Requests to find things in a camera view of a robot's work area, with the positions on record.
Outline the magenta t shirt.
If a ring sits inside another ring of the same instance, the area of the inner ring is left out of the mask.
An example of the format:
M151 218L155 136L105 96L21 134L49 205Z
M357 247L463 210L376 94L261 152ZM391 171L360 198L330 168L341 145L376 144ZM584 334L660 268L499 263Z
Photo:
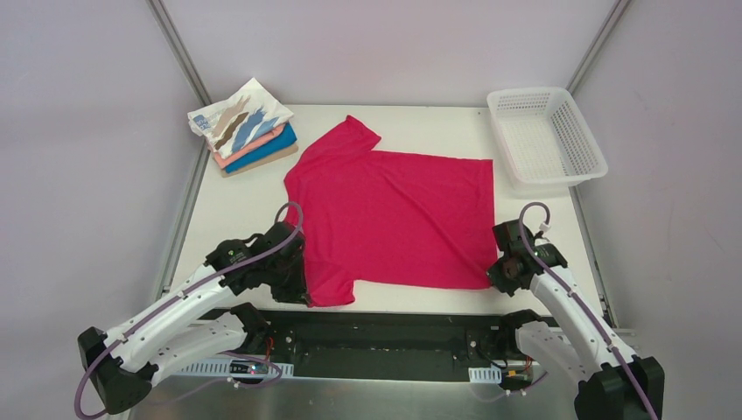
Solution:
M380 140L348 116L284 178L311 305L351 304L358 280L487 289L497 258L493 161L379 150Z

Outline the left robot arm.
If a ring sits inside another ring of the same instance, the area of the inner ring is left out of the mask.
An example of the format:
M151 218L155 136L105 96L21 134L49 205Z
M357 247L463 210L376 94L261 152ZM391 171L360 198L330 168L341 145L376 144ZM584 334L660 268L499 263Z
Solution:
M239 304L199 327L193 321L247 290L266 284L276 300L304 304L307 289L300 224L277 221L264 234L222 241L177 288L129 320L107 331L89 327L78 338L85 370L75 391L81 407L93 384L103 414L138 405L162 380L202 358L223 352L259 354L269 323L250 303Z

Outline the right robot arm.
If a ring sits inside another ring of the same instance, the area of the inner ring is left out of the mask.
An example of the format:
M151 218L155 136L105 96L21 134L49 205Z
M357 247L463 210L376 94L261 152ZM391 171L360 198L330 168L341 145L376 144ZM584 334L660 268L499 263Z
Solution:
M499 292L529 291L561 328L556 334L532 310L509 313L480 345L503 360L527 356L560 378L579 419L659 419L665 372L641 357L584 300L566 259L519 220L493 227L502 255L487 277Z

